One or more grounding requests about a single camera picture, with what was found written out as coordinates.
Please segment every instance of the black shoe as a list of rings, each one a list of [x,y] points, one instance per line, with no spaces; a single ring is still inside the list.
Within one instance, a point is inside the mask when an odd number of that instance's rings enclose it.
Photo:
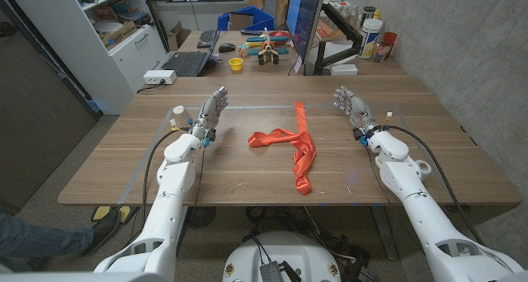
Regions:
[[[93,241],[81,255],[85,256],[99,249],[119,228],[121,218],[121,211],[118,209],[111,209],[105,217],[92,227]]]

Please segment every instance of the laptop keyboard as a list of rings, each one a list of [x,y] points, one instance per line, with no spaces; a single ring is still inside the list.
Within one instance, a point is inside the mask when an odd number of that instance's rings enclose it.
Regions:
[[[198,69],[204,60],[205,53],[190,52],[183,59],[183,63],[176,71],[178,77],[194,77],[198,75]]]
[[[215,42],[217,37],[218,37],[217,30],[202,31],[200,35],[200,39],[198,40],[198,44],[196,45],[196,47],[209,48]]]

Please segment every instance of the laptop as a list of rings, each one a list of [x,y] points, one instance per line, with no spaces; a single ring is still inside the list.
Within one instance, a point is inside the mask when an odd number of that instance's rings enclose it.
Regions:
[[[174,70],[178,77],[198,77],[204,69],[205,63],[215,50],[216,42],[209,47],[207,52],[176,52],[165,65],[166,70]]]

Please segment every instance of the gray wall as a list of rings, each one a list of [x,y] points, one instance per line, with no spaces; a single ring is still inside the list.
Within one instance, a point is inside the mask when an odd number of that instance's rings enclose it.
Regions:
[[[528,200],[528,0],[345,0],[380,9],[400,65],[423,83]],[[477,229],[528,266],[527,205]]]

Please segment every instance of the computer monitor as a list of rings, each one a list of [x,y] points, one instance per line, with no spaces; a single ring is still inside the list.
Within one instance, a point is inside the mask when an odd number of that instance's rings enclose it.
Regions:
[[[312,48],[323,0],[290,0],[286,26],[303,63]]]

